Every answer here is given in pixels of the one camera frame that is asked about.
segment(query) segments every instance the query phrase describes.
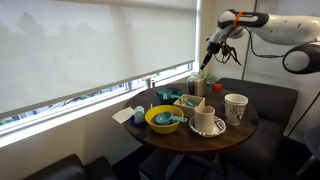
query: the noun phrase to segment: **window blind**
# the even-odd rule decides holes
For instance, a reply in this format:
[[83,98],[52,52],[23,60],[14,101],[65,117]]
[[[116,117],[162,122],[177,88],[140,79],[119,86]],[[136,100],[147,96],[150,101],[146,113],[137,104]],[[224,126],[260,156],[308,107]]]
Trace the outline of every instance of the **window blind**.
[[0,118],[195,59],[196,0],[0,3]]

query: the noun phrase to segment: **white saucer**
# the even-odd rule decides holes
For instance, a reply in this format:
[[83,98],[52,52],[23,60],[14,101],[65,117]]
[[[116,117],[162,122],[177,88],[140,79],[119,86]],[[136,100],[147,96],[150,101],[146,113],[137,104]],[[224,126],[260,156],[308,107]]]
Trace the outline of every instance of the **white saucer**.
[[216,132],[212,132],[212,134],[206,134],[204,132],[200,132],[199,130],[197,130],[195,127],[194,127],[194,117],[192,117],[190,120],[189,120],[189,127],[191,128],[191,130],[197,134],[199,134],[200,136],[203,136],[203,137],[216,137],[222,133],[224,133],[226,131],[226,123],[221,119],[221,118],[218,118],[215,116],[215,120],[214,122],[216,123],[216,125],[218,126],[218,130]]

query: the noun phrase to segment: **white mug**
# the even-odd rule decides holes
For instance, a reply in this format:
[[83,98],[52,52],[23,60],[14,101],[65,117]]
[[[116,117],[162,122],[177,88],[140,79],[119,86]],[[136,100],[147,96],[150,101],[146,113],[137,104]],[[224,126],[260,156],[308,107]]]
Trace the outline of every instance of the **white mug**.
[[194,108],[194,126],[206,134],[213,134],[218,128],[215,120],[215,109],[211,106],[196,106]]
[[228,94],[224,97],[226,122],[237,126],[248,104],[248,98],[240,94]]

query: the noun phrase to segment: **glass jar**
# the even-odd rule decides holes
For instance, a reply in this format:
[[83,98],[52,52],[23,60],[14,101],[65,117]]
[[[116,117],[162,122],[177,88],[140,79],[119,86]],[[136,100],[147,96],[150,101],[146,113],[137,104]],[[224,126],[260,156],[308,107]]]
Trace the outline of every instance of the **glass jar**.
[[188,78],[188,93],[194,96],[204,96],[205,81],[200,72],[193,72]]

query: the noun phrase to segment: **dark wooden table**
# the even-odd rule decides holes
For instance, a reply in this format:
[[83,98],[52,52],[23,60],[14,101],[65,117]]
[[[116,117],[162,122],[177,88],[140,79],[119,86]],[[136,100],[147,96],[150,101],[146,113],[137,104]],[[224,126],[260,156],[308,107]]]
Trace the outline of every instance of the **dark wooden table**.
[[[156,91],[165,87],[176,87],[187,94],[187,85],[183,83],[159,86],[140,92],[128,100],[124,108],[142,106],[147,111],[150,108],[150,104],[153,106],[160,105]],[[211,86],[208,86],[206,89],[205,104],[214,107],[216,110],[215,115],[223,120],[225,119],[225,114],[221,108],[221,103],[224,96],[229,93],[232,92],[226,89],[213,91]],[[155,133],[149,125],[143,128],[134,127],[129,121],[126,121],[124,126],[136,140],[144,145],[160,150],[163,154],[175,153],[203,156],[226,152],[244,143],[255,132],[257,123],[258,114],[249,99],[240,125],[231,126],[227,124],[225,133],[213,138],[202,137],[194,133],[188,123],[180,123],[175,132],[165,135]]]

